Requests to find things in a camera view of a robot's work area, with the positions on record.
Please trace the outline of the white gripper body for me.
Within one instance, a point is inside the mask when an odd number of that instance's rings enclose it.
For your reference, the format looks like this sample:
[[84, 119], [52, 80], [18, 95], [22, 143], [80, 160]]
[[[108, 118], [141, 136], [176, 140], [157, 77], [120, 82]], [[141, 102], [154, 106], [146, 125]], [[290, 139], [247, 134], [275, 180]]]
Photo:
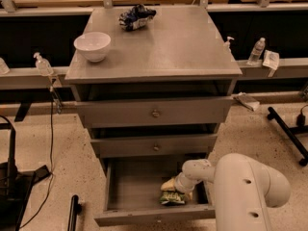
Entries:
[[174, 179], [174, 188], [180, 193], [191, 193], [200, 180], [190, 179], [183, 172]]

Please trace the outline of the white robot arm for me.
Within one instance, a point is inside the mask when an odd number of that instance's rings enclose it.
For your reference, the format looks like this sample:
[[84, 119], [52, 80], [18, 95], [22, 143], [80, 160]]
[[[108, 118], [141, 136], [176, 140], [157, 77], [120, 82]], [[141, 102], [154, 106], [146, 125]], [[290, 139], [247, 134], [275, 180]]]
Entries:
[[217, 231], [272, 231], [269, 208], [285, 205], [291, 186], [284, 174], [248, 156], [231, 153], [213, 166], [188, 160], [161, 186], [161, 202], [182, 203], [201, 182], [214, 185]]

